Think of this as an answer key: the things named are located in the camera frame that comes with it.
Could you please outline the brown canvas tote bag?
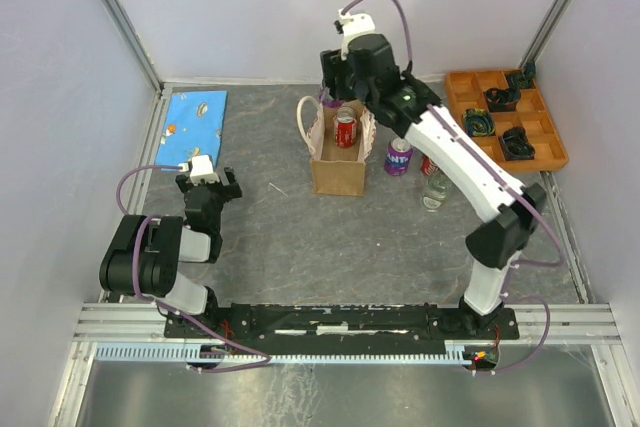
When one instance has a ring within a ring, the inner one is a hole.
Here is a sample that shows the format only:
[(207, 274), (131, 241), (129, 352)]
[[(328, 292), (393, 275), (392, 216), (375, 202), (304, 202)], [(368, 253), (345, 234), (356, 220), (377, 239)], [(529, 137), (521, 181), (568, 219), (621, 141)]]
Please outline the brown canvas tote bag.
[(354, 111), (355, 143), (340, 147), (335, 141), (335, 120), (341, 107), (323, 106), (312, 96), (296, 107), (299, 133), (310, 154), (312, 191), (315, 194), (362, 196), (366, 165), (376, 137), (373, 114), (359, 101), (343, 104)]

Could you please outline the red Coke can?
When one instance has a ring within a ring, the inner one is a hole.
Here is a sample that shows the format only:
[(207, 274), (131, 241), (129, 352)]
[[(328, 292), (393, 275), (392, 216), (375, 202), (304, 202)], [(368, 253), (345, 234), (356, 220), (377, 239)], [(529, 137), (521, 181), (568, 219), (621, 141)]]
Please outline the red Coke can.
[(437, 164), (427, 155), (422, 156), (420, 171), (425, 176), (430, 176), (439, 170)]
[(353, 108), (340, 107), (334, 116), (334, 140), (340, 148), (350, 148), (356, 144), (358, 120)]

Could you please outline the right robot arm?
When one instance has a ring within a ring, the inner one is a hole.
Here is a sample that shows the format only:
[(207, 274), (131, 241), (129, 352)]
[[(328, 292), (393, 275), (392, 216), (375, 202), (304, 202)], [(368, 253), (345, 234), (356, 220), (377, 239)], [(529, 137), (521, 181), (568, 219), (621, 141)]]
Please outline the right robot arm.
[(543, 188), (525, 186), (462, 130), (441, 99), (395, 62), (381, 34), (351, 40), (345, 50), (320, 54), (322, 83), (334, 99), (358, 100), (375, 120), (435, 162), (474, 208), (481, 224), (465, 239), (473, 258), (469, 285), (459, 302), (460, 329), (481, 338), (495, 326), (509, 269), (519, 260), (541, 220)]

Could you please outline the clear green glass bottle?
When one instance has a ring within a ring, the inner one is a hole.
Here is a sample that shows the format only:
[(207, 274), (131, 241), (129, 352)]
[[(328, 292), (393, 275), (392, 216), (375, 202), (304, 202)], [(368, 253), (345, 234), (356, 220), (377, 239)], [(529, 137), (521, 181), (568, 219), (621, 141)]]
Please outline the clear green glass bottle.
[(430, 212), (439, 210), (449, 197), (453, 183), (442, 170), (431, 173), (426, 178), (422, 194), (422, 205)]

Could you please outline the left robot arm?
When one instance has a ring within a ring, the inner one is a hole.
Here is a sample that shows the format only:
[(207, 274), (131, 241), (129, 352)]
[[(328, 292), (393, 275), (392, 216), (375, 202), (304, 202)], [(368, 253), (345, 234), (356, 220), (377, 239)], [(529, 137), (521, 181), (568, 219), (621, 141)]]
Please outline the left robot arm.
[(187, 174), (177, 175), (176, 184), (184, 195), (182, 216), (149, 220), (124, 215), (100, 265), (101, 287), (113, 294), (160, 301), (166, 309), (187, 314), (187, 326), (198, 336), (215, 334), (221, 313), (214, 291), (189, 280), (178, 267), (218, 260), (223, 208), (242, 196), (234, 170), (226, 167), (224, 174), (226, 182), (215, 176), (195, 181)]

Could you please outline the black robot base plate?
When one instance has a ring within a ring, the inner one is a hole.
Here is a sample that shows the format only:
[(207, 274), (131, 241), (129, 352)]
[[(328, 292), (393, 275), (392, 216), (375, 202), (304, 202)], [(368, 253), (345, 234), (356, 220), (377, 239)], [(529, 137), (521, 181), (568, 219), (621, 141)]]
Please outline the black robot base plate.
[(196, 318), (216, 333), (275, 355), (442, 354), (449, 340), (520, 338), (515, 312), (487, 318), (459, 307), (418, 305), (287, 306), (233, 304)]

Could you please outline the purple Fanta can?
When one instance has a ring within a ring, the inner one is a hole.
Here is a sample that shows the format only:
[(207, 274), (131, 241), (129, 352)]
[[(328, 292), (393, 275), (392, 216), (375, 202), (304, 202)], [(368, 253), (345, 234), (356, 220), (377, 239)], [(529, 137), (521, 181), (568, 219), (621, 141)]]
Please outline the purple Fanta can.
[(319, 96), (318, 96), (318, 100), (319, 102), (324, 105), (324, 106), (329, 106), (332, 104), (333, 102), (333, 97), (330, 94), (330, 91), (328, 88), (326, 87), (322, 87), (319, 91)]
[(391, 176), (404, 175), (413, 155), (413, 147), (404, 138), (396, 137), (388, 144), (384, 170)]

